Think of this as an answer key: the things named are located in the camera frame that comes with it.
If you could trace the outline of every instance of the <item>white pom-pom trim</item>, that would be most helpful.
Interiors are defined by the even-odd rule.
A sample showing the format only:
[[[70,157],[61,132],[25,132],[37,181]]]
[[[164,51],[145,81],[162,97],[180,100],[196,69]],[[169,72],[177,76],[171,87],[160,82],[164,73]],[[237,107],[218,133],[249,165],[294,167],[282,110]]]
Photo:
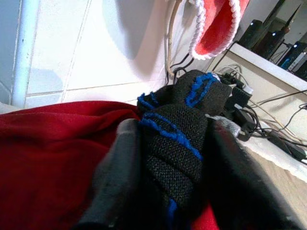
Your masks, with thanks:
[[[201,35],[203,33],[204,25],[206,22],[206,8],[204,6],[204,0],[196,0],[195,6],[197,8],[197,19],[196,19],[196,31],[194,33],[193,39],[191,41],[191,45],[189,48],[189,53],[198,60],[206,60],[211,59],[213,57],[216,57],[220,53],[222,53],[224,50],[227,49],[227,47],[232,43],[236,32],[239,27],[239,23],[241,20],[241,7],[240,7],[240,0],[229,0],[229,5],[231,6],[231,12],[232,12],[232,24],[231,29],[229,30],[229,34],[226,36],[225,41],[218,46],[214,51],[211,53],[201,55],[196,52],[196,46],[201,40]]]

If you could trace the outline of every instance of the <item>red garment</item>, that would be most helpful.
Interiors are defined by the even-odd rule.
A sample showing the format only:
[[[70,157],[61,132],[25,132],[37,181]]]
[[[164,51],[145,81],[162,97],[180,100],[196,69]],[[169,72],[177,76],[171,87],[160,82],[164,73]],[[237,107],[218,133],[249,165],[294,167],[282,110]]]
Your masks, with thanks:
[[[91,202],[94,169],[118,124],[139,119],[117,102],[74,102],[0,115],[0,229],[69,230]],[[218,230],[211,207],[194,230]]]

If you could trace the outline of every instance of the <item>blue stitching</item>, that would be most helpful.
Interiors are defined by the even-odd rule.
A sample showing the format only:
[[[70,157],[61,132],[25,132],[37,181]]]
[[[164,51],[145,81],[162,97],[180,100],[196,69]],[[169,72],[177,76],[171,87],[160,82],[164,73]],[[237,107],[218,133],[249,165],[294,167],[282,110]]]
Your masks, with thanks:
[[[167,122],[177,133],[170,133],[167,132],[165,130],[163,130],[159,125],[157,125],[156,122],[154,122],[151,119],[146,119],[149,117],[156,117],[162,121]],[[184,135],[177,127],[176,125],[174,125],[173,123],[171,123],[169,120],[167,120],[166,118],[164,118],[163,116],[159,115],[159,114],[155,114],[155,113],[146,113],[143,116],[143,119],[140,121],[140,124],[151,127],[153,129],[155,129],[156,131],[158,131],[162,136],[170,138],[172,140],[177,141],[179,144],[183,145],[184,147],[186,147],[188,150],[192,151],[192,153],[194,154],[194,156],[196,156],[199,160],[203,160],[203,156],[200,155],[199,151],[194,148],[190,141],[187,139],[186,135]]]
[[[168,228],[170,230],[172,229],[176,209],[177,209],[176,202],[173,199],[169,199],[167,219],[168,219]]]
[[[152,104],[150,104],[150,103],[148,103],[148,102],[146,102],[145,100],[144,100],[144,96],[145,96],[145,94],[143,93],[141,96],[139,96],[138,97],[138,101],[140,102],[140,103],[142,103],[143,105],[145,105],[147,108],[149,108],[149,109],[155,109],[155,107],[152,105]]]
[[[201,92],[201,95],[199,96],[198,99],[195,100],[196,97],[196,90],[198,90],[203,82],[205,80],[209,80],[208,83],[206,84],[204,90]],[[194,82],[194,84],[192,85],[192,89],[189,93],[189,95],[186,97],[186,105],[188,107],[193,108],[198,102],[200,102],[204,96],[208,93],[208,90],[210,89],[212,83],[218,81],[211,73],[207,73],[201,76],[198,76]]]
[[[151,96],[151,98],[152,98],[152,101],[153,101],[157,106],[159,106],[159,102],[158,102],[158,100],[156,99],[155,94],[154,94],[153,92],[150,92],[150,96]]]

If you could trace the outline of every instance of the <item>white pipe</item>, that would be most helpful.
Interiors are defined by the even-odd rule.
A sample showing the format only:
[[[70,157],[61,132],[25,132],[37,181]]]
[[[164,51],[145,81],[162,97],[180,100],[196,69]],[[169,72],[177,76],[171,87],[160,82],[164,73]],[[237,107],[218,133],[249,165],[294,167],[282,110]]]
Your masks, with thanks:
[[[24,108],[36,37],[40,0],[22,0],[15,56],[12,105]]]

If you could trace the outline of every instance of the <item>white wall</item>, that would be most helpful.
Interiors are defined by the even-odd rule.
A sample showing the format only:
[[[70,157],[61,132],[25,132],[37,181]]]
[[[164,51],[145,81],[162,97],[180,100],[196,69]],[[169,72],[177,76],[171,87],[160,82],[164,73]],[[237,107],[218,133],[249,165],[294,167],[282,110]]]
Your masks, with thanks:
[[[174,0],[41,0],[25,107],[82,100],[136,103],[165,83],[165,35]],[[173,57],[195,30],[182,2]],[[190,68],[205,69],[195,61]]]
[[[20,0],[0,1],[0,102],[10,103]]]
[[[284,2],[282,8],[277,14],[277,18],[283,20],[283,21],[288,21],[291,15],[294,13],[294,11],[297,9],[297,7],[303,4],[302,0],[287,0]]]
[[[286,43],[294,44],[307,32],[307,2],[301,6],[290,28],[290,32],[284,38]]]

